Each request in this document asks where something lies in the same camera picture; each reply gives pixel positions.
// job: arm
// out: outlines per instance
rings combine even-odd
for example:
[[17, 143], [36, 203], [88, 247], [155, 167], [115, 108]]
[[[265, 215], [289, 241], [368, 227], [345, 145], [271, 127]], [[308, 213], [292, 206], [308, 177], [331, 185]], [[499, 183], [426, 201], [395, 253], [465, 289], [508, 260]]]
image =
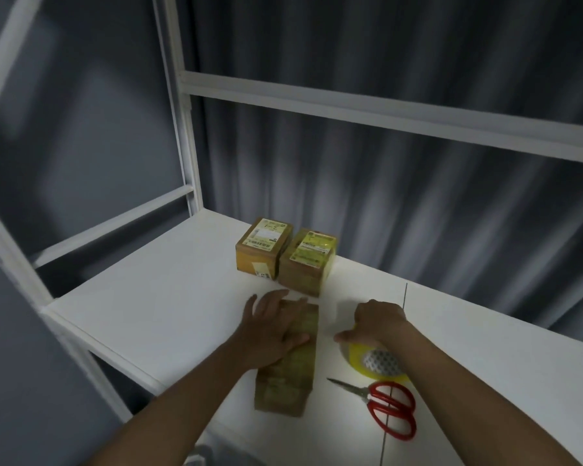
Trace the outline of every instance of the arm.
[[240, 377], [279, 360], [308, 341], [285, 338], [306, 298], [284, 312], [279, 303], [289, 291], [267, 293], [253, 314], [254, 295], [244, 307], [235, 333], [194, 370], [173, 384], [126, 423], [87, 466], [179, 466]]
[[579, 465], [518, 407], [413, 327], [399, 305], [371, 300], [358, 305], [355, 317], [356, 327], [335, 341], [393, 353], [465, 464]]

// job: forearm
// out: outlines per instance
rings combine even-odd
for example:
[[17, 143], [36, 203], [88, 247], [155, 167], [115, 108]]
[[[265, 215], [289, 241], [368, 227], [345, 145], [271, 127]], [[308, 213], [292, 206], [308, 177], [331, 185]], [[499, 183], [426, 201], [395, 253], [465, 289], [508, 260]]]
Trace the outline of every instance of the forearm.
[[409, 322], [383, 344], [467, 465], [578, 465], [538, 424]]
[[221, 345], [134, 416], [88, 466], [181, 465], [244, 374], [233, 346]]

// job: packing tape roll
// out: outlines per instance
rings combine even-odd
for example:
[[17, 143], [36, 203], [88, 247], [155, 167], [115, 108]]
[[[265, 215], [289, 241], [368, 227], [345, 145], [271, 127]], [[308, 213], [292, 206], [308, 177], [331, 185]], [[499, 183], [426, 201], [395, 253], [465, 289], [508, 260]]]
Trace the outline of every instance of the packing tape roll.
[[396, 383], [408, 381], [408, 376], [400, 368], [397, 358], [386, 350], [350, 344], [348, 362], [360, 374], [376, 381], [395, 381]]

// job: cardboard box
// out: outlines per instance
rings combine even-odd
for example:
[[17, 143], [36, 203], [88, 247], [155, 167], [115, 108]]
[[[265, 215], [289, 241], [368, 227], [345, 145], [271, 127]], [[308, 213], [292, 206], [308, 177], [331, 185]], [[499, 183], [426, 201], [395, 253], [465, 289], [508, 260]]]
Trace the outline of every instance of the cardboard box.
[[235, 261], [241, 272], [275, 280], [279, 258], [292, 239], [293, 226], [258, 217], [235, 244]]
[[279, 262], [279, 282], [309, 296], [319, 297], [337, 250], [337, 238], [300, 229]]
[[[285, 306], [292, 302], [282, 300], [281, 310], [285, 310]], [[318, 324], [319, 307], [307, 305], [287, 333], [309, 334], [311, 339], [273, 365], [257, 371], [255, 410], [302, 417], [306, 401], [313, 390]]]

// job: left hand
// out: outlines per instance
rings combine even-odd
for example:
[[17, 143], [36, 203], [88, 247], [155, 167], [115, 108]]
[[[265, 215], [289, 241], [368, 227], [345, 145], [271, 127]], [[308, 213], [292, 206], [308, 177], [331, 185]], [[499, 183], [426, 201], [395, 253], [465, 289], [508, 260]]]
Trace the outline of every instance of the left hand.
[[257, 304], [254, 313], [253, 305], [257, 295], [253, 294], [246, 302], [242, 321], [226, 343], [241, 359], [243, 369], [251, 370], [272, 365], [290, 350], [309, 341], [308, 334], [285, 336], [287, 329], [307, 302], [307, 298], [302, 297], [282, 311], [280, 302], [288, 293], [288, 289], [266, 293]]

